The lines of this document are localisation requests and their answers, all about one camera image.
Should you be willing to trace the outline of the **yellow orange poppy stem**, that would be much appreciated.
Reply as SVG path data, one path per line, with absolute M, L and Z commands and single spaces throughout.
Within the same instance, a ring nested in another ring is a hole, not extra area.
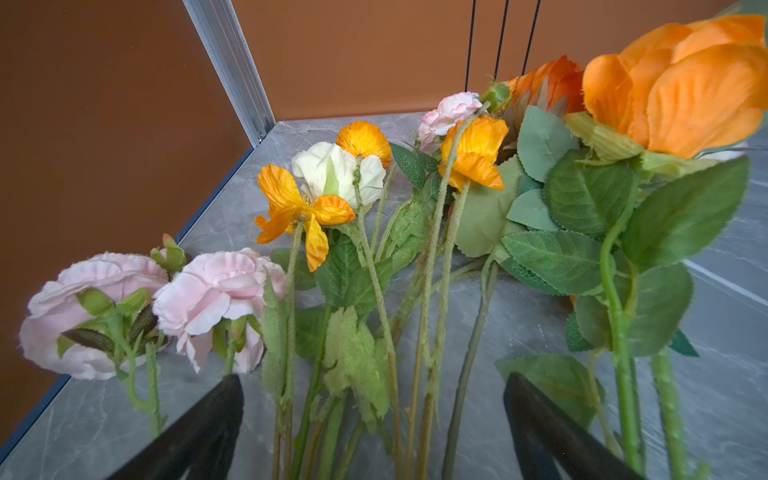
M 393 177 L 396 148 L 383 131 L 367 121 L 342 128 L 330 142 L 362 161 L 377 156 L 385 169 L 381 198 L 366 204 L 361 175 L 354 178 L 353 198 L 360 205 L 350 207 L 336 196 L 323 196 L 320 206 L 308 203 L 304 180 L 293 174 L 292 164 L 274 164 L 261 169 L 258 184 L 268 202 L 265 215 L 257 218 L 258 242 L 270 244 L 289 237 L 285 291 L 277 298 L 265 293 L 265 317 L 261 334 L 267 355 L 262 381 L 276 404 L 275 450 L 272 475 L 292 479 L 302 414 L 313 373 L 312 346 L 318 336 L 320 309 L 330 299 L 338 309 L 327 334 L 326 357 L 322 368 L 324 388 L 314 402 L 316 414 L 330 393 L 346 390 L 344 417 L 336 456 L 327 479 L 349 479 L 352 463 L 363 439 L 380 436 L 391 457 L 392 472 L 399 475 L 404 456 L 401 438 L 402 409 L 399 401 L 399 374 L 396 336 L 399 318 L 389 310 L 386 293 L 395 275 L 419 255 L 422 239 L 408 227 L 384 223 L 383 210 Z M 318 212 L 330 251 L 314 272 L 307 265 L 304 213 Z

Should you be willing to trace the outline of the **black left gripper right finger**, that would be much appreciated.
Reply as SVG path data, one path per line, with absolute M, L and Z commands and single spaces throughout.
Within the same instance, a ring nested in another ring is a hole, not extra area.
M 503 401 L 523 479 L 640 477 L 522 374 L 509 375 Z

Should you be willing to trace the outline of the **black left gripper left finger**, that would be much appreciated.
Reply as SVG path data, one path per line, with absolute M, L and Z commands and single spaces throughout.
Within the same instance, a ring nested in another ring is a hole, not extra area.
M 238 376 L 225 376 L 112 479 L 225 479 L 243 419 Z

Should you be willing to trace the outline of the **pink ranunculus flower stem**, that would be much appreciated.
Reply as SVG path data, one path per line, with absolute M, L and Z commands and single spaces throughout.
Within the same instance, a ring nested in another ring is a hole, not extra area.
M 250 248 L 190 257 L 170 236 L 149 255 L 105 252 L 76 262 L 28 303 L 24 357 L 81 380 L 117 378 L 153 435 L 165 419 L 158 352 L 175 345 L 194 371 L 211 352 L 227 373 L 249 373 L 265 349 L 265 293 L 281 298 L 282 267 Z

